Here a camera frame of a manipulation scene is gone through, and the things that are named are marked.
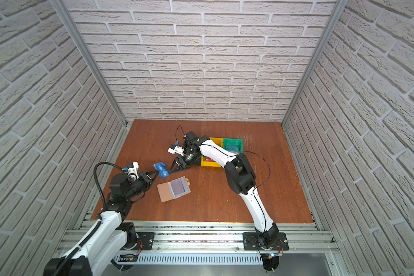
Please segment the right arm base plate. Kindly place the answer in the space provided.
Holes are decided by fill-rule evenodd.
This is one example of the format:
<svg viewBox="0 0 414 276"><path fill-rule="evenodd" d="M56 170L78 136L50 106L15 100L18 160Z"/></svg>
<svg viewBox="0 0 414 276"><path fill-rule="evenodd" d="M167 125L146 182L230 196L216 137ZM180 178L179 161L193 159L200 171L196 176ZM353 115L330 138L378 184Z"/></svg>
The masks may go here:
<svg viewBox="0 0 414 276"><path fill-rule="evenodd" d="M283 232L278 232L275 238L267 238L256 232L244 232L242 237L245 251L289 250L288 240L286 234Z"/></svg>

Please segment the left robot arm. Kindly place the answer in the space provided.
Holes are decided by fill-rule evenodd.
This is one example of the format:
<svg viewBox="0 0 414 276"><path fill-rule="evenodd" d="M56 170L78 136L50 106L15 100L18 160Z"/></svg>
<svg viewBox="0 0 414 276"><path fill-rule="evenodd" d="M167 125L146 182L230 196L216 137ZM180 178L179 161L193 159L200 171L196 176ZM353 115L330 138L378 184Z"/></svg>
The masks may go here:
<svg viewBox="0 0 414 276"><path fill-rule="evenodd" d="M116 174L109 185L110 193L97 222L83 238L60 258L51 259L45 266L45 276L100 276L121 250L136 250L139 259L143 250L151 249L154 234L137 233L133 223L125 221L133 198L145 196L159 171L135 172L125 168Z"/></svg>

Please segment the tan leather card holder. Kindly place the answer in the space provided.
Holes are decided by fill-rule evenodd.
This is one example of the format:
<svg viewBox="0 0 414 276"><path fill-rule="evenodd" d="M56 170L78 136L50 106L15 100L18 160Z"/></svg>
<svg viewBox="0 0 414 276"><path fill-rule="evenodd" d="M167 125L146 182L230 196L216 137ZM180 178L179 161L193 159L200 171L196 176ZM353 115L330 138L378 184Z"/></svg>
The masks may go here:
<svg viewBox="0 0 414 276"><path fill-rule="evenodd" d="M175 200L191 192L190 181L186 177L158 184L157 189L161 202Z"/></svg>

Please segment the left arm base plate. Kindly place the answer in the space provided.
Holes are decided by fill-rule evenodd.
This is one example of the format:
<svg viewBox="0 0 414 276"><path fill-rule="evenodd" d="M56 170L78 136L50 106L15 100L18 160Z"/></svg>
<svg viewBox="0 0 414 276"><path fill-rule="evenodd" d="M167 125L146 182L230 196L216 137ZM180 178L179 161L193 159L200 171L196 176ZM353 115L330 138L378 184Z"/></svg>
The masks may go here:
<svg viewBox="0 0 414 276"><path fill-rule="evenodd" d="M154 232L137 232L136 238L129 241L121 250L128 251L151 251L154 244Z"/></svg>

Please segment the blue VIP card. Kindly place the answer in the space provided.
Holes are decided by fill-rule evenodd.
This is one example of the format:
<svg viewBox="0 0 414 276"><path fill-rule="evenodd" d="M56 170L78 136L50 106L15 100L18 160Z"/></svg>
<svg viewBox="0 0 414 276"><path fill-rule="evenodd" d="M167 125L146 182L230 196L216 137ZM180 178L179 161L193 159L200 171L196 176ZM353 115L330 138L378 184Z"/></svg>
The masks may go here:
<svg viewBox="0 0 414 276"><path fill-rule="evenodd" d="M166 178L170 175L168 168L163 162L155 163L154 168L159 172L161 178Z"/></svg>

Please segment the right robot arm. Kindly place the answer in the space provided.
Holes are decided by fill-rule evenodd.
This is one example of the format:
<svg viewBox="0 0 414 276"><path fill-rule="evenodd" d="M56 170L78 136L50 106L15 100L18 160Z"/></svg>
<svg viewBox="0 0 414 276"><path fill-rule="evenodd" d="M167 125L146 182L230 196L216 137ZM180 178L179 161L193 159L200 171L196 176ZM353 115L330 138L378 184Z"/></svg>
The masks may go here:
<svg viewBox="0 0 414 276"><path fill-rule="evenodd" d="M196 136L192 131L184 135L182 146L174 143L168 152L177 156L170 166L170 174L199 166L203 157L218 163L224 169L228 186L240 195L253 218L256 244L264 249L275 245L279 229L262 203L256 175L244 153L231 153L218 146L211 138Z"/></svg>

